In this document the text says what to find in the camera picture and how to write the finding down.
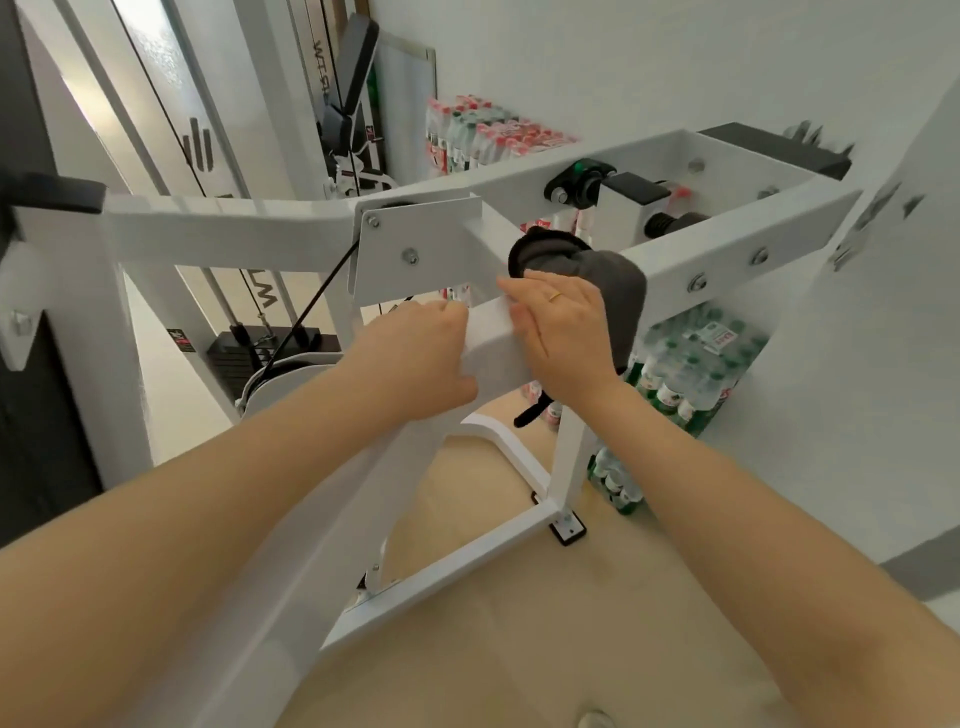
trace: left hand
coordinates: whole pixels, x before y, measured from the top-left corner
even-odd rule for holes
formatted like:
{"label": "left hand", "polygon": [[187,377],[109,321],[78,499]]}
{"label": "left hand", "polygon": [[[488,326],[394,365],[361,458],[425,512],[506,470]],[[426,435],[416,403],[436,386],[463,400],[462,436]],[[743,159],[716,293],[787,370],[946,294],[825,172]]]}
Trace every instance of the left hand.
{"label": "left hand", "polygon": [[467,316],[462,303],[401,303],[364,327],[337,368],[375,388],[398,424],[467,404],[477,396],[476,379],[460,374]]}

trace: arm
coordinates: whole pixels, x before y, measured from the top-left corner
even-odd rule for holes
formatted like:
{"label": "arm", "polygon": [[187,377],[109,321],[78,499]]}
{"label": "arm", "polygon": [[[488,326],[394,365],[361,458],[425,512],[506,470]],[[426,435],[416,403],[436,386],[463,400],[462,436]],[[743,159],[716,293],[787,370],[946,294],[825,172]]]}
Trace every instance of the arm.
{"label": "arm", "polygon": [[960,720],[960,638],[862,554],[621,382],[596,288],[528,277],[501,287],[519,302],[511,314],[534,374],[642,484],[690,570],[798,713],[824,726]]}
{"label": "arm", "polygon": [[99,724],[135,696],[317,483],[476,397],[466,327],[406,303],[274,407],[0,550],[0,725]]}

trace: white wall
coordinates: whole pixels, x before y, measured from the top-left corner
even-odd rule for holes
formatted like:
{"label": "white wall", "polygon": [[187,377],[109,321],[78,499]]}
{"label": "white wall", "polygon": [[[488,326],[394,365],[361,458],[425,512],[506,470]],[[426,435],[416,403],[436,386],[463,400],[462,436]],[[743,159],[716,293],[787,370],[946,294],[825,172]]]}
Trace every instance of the white wall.
{"label": "white wall", "polygon": [[[820,274],[705,435],[878,562],[960,524],[958,128],[960,83],[868,247]],[[938,607],[960,629],[960,595]]]}
{"label": "white wall", "polygon": [[[372,0],[437,51],[440,94],[478,93],[592,140],[802,119],[856,141],[863,186],[896,165],[960,67],[955,0]],[[879,155],[894,158],[877,165]],[[725,297],[772,327],[828,252]]]}

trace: beige floor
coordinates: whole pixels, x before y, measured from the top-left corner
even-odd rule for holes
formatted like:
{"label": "beige floor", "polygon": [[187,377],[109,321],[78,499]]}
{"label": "beige floor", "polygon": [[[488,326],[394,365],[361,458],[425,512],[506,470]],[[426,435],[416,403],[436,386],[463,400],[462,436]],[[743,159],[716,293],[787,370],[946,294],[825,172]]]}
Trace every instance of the beige floor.
{"label": "beige floor", "polygon": [[[228,425],[135,290],[131,310],[155,461]],[[487,411],[505,422],[519,395]],[[549,469],[553,434],[519,433]],[[389,542],[402,577],[529,507],[490,443],[452,438]],[[383,625],[308,676],[279,728],[565,728],[587,707],[621,727],[780,725],[776,688],[664,538],[653,517],[617,514],[589,486],[589,533],[563,548],[544,528]]]}

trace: hand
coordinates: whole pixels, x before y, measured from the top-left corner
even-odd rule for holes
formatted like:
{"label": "hand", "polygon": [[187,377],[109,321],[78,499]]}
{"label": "hand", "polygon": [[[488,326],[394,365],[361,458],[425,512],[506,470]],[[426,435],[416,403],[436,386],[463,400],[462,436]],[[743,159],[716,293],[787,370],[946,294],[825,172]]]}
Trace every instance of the hand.
{"label": "hand", "polygon": [[599,289],[583,279],[526,271],[497,285],[510,306],[527,364],[548,395],[582,407],[620,383],[613,368],[607,313]]}
{"label": "hand", "polygon": [[467,316],[462,303],[401,303],[364,327],[337,368],[373,388],[396,425],[467,404],[477,396],[476,379],[460,374]]}

